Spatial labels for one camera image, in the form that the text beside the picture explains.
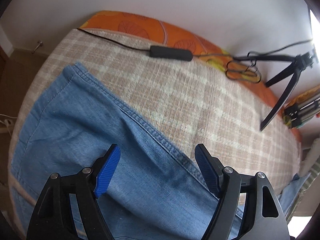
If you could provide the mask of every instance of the white cable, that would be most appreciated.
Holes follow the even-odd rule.
[[[9,126],[14,125],[14,121],[12,121],[11,119],[5,119],[4,122],[0,120],[0,123],[4,124],[8,130],[8,133],[10,134],[10,136],[12,136],[10,130],[9,130]]]
[[[1,116],[5,116],[5,117],[9,117],[9,118],[13,118],[13,119],[17,119],[17,117],[12,117],[12,116],[9,116],[9,115],[6,115],[6,114],[0,114]]]

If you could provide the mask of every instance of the light blue cloth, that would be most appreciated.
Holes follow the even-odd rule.
[[[310,173],[300,178],[298,174],[295,174],[290,184],[282,190],[280,195],[278,195],[278,199],[285,216],[287,215],[290,207],[292,206],[299,190],[301,189],[302,185],[306,182],[306,180],[309,178],[309,176]]]
[[[218,200],[199,169],[80,64],[67,66],[39,97],[20,132],[11,172],[37,199],[53,172],[75,174],[112,143],[121,158],[98,203],[116,239],[201,239]],[[25,230],[33,211],[12,191]],[[71,196],[76,227],[84,231]],[[237,211],[229,238],[237,236]]]

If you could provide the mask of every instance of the tripod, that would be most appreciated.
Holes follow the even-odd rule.
[[[299,127],[320,112],[320,91],[300,104],[284,109],[284,119],[289,128]]]
[[[309,52],[303,55],[297,55],[295,57],[289,55],[256,55],[256,56],[247,56],[247,57],[233,57],[233,60],[241,62],[241,61],[284,61],[291,62],[291,64],[286,67],[279,74],[271,78],[269,81],[265,83],[266,87],[270,87],[279,81],[285,79],[286,77],[292,75],[287,87],[284,92],[280,96],[276,105],[272,108],[267,117],[260,123],[260,131],[265,129],[265,127],[271,122],[271,120],[276,116],[281,107],[284,105],[286,100],[289,98],[293,89],[297,85],[300,74],[304,71],[308,66],[312,67],[313,58],[315,55],[311,55]]]

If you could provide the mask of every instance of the black cable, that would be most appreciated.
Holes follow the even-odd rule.
[[[91,32],[88,32],[88,31],[85,31],[83,29],[80,29],[78,28],[77,30],[79,31],[82,31],[82,32],[85,32],[91,36],[94,36],[94,37],[98,37],[98,38],[102,38],[104,40],[107,40],[107,41],[110,41],[110,42],[113,42],[115,44],[118,44],[120,46],[123,46],[125,48],[128,48],[128,49],[133,49],[133,50],[139,50],[139,51],[147,51],[149,52],[150,49],[138,49],[138,48],[134,48],[134,47],[131,47],[131,46],[128,46],[128,45],[125,45],[125,44],[122,44],[118,41],[115,41],[115,40],[112,40],[112,39],[109,39],[109,38],[106,38],[106,37],[103,37],[103,36],[99,36],[97,34],[94,34],[94,33],[91,33]],[[256,56],[267,56],[269,54],[272,54],[272,53],[275,53],[275,52],[279,52],[281,50],[284,50],[284,49],[287,49],[289,47],[292,47],[292,46],[295,46],[295,45],[299,45],[299,44],[304,44],[304,43],[307,43],[307,42],[310,42],[312,41],[313,39],[309,39],[309,40],[304,40],[304,41],[298,41],[298,42],[295,42],[295,43],[291,43],[287,46],[284,46],[280,49],[276,49],[276,50],[272,50],[272,51],[269,51],[269,52],[265,52],[265,53],[260,53],[260,52],[257,52],[257,51],[249,51],[249,53],[247,54],[247,57],[252,53],[252,54],[255,54]],[[226,65],[226,71],[225,71],[225,75],[228,79],[231,79],[231,80],[237,80],[237,81],[247,81],[247,82],[251,82],[251,83],[259,83],[261,81],[261,73],[259,72],[258,68],[256,67],[256,64],[257,64],[257,60],[251,60],[251,66],[247,66],[247,65],[244,65],[242,64],[239,60],[236,60],[237,58],[241,58],[241,57],[234,57],[232,56],[231,54],[222,54],[222,53],[210,53],[210,54],[201,54],[201,55],[193,55],[194,57],[209,57],[209,56],[220,56],[220,57],[231,57],[232,60],[230,60],[227,65]],[[237,63],[237,64],[240,64],[240,65],[243,65],[246,67],[245,70],[236,70],[236,69],[230,69],[229,68],[229,64],[230,63]],[[246,76],[248,78],[259,78],[257,81],[251,81],[250,79],[246,79],[246,78],[231,78],[229,76],[229,73],[239,73],[241,74],[242,76]]]
[[[248,55],[253,53],[253,54],[256,54],[256,55],[269,55],[269,54],[272,54],[272,53],[276,53],[276,52],[279,52],[281,50],[284,50],[284,49],[287,49],[287,48],[290,48],[292,46],[296,46],[296,45],[300,45],[300,44],[305,44],[305,43],[308,43],[310,41],[313,41],[313,39],[309,39],[309,40],[304,40],[304,41],[298,41],[298,42],[294,42],[294,43],[291,43],[289,45],[286,45],[280,49],[275,49],[275,50],[271,50],[271,51],[268,51],[268,52],[264,52],[264,53],[261,53],[261,52],[257,52],[257,51],[249,51]]]
[[[222,54],[222,53],[201,54],[201,55],[193,55],[193,56],[194,57],[208,57],[208,56],[233,57],[231,54]]]
[[[244,67],[246,67],[246,69],[245,70],[231,69],[231,68],[229,68],[229,64],[230,63],[236,63],[236,64],[239,64],[239,65],[243,65]],[[257,62],[252,63],[251,66],[247,66],[245,64],[242,64],[240,61],[230,60],[226,65],[225,75],[230,80],[247,81],[247,82],[250,82],[250,83],[257,84],[257,83],[259,83],[261,81],[261,73],[258,70],[258,68],[256,67],[256,63]],[[248,77],[248,78],[232,78],[230,76],[230,73],[239,73],[240,75]],[[257,81],[252,81],[251,80],[252,78],[258,78],[258,80]]]
[[[120,43],[118,41],[114,41],[112,39],[109,39],[109,38],[106,38],[106,37],[103,37],[103,36],[100,36],[100,35],[85,31],[85,30],[80,29],[80,28],[77,28],[77,30],[82,31],[82,32],[87,33],[87,34],[90,34],[90,35],[92,35],[94,37],[98,37],[98,38],[102,38],[102,39],[107,40],[107,41],[111,41],[113,43],[116,43],[116,44],[118,44],[120,46],[123,46],[125,48],[128,48],[128,49],[134,49],[134,50],[140,50],[140,51],[150,51],[150,49],[138,49],[138,48],[134,48],[134,47],[131,47],[131,46],[128,46],[128,45],[124,45],[124,44],[122,44],[122,43]]]

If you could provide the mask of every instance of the orange blanket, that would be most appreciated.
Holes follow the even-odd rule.
[[[156,19],[131,13],[100,11],[86,21],[80,28],[98,28],[128,33],[169,47],[188,49],[194,55],[205,55],[210,53],[227,54],[223,49],[187,30]],[[207,56],[200,57],[200,59],[221,71],[225,71],[226,64],[231,60],[231,57]],[[245,67],[240,64],[232,63],[232,68],[244,70]],[[238,73],[232,73],[231,77],[242,78]],[[271,107],[278,101],[278,98],[273,92],[269,88],[266,88],[262,82],[257,84],[246,81],[238,82]],[[299,131],[297,129],[292,129],[291,131],[295,135],[297,141],[301,142]]]

